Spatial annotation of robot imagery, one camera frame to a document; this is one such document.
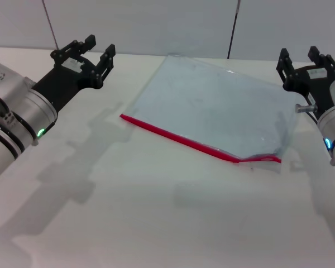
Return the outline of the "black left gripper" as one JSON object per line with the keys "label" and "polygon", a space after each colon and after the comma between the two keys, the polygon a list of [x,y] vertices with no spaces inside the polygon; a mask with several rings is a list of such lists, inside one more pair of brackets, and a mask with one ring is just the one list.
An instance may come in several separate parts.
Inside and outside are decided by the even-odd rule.
{"label": "black left gripper", "polygon": [[[84,41],[73,40],[62,49],[51,52],[50,56],[55,61],[54,67],[32,87],[32,90],[42,95],[59,112],[80,90],[102,88],[104,80],[114,68],[113,58],[116,55],[116,47],[110,44],[95,65],[81,56],[95,45],[95,36],[89,35]],[[64,67],[63,63],[59,62],[68,58],[76,58],[83,64],[80,67],[81,72]]]}

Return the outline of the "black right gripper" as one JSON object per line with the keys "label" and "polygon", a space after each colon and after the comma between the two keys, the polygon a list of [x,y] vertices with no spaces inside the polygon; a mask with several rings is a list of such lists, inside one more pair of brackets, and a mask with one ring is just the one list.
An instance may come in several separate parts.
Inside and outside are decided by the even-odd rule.
{"label": "black right gripper", "polygon": [[294,69],[289,52],[282,48],[276,71],[286,91],[298,93],[310,106],[317,106],[313,113],[319,119],[326,110],[334,106],[329,89],[335,81],[335,61],[330,54],[321,54],[316,46],[310,47],[308,57],[314,66]]}

